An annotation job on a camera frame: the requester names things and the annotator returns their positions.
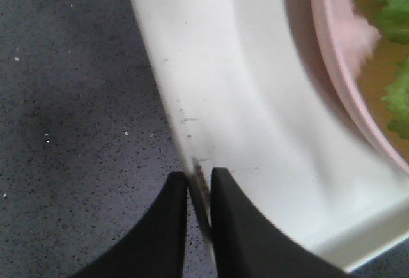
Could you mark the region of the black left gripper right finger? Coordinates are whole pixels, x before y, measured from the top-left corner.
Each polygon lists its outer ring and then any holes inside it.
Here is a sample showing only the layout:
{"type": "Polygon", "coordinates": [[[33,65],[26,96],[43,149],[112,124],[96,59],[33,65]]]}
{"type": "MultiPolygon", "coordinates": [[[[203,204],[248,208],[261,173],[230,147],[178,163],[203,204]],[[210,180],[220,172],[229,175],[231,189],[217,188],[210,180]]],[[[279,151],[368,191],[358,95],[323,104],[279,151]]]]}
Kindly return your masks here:
{"type": "Polygon", "coordinates": [[[347,277],[271,224],[226,168],[212,169],[210,217],[219,277],[347,277]]]}

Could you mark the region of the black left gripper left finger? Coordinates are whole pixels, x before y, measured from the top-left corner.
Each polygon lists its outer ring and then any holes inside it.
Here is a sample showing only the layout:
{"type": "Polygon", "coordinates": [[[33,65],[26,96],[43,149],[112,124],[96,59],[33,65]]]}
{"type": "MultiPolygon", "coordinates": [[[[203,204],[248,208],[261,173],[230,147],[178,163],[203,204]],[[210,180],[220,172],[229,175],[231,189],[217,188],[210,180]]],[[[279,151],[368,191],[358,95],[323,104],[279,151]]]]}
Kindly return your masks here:
{"type": "Polygon", "coordinates": [[[74,277],[182,277],[187,180],[172,172],[141,220],[112,249],[74,277]]]}

